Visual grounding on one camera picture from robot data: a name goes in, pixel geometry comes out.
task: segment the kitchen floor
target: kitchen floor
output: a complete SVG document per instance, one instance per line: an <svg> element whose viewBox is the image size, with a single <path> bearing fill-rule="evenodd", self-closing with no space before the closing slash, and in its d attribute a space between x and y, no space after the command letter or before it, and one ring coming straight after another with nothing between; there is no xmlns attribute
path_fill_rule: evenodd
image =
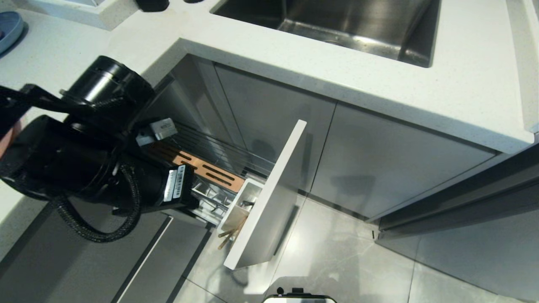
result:
<svg viewBox="0 0 539 303"><path fill-rule="evenodd" d="M231 271L214 232L175 303L261 303L277 288L303 287L338 303L521 303L415 263L374 243L377 227L298 196L273 259Z"/></svg>

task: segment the cabinet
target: cabinet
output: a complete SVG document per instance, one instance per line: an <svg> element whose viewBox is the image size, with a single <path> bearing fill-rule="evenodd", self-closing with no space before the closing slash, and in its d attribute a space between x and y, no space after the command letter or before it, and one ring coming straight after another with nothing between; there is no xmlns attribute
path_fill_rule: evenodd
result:
<svg viewBox="0 0 539 303"><path fill-rule="evenodd" d="M291 165L300 171L299 188L309 192L336 102L220 64L216 70L245 147L256 156L275 162L296 122L307 122L304 154Z"/></svg>
<svg viewBox="0 0 539 303"><path fill-rule="evenodd" d="M339 104L311 193L371 218L493 156L491 150Z"/></svg>

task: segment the kitchen counter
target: kitchen counter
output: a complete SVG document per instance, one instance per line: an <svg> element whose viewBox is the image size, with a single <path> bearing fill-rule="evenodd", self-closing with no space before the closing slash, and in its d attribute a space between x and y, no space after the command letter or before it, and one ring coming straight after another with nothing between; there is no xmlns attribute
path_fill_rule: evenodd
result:
<svg viewBox="0 0 539 303"><path fill-rule="evenodd" d="M30 82L59 95L102 54L156 85L191 53L503 153L534 141L523 126L504 0L441 1L430 68L209 13L219 2L171 0L164 12L138 11L113 31L19 10L29 30L0 57L0 85L20 88ZM34 109L27 119L43 112ZM4 193L13 196L1 183ZM22 197L11 196L0 209L0 231ZM9 232L20 233L23 225ZM1 243L0 259L11 245Z"/></svg>

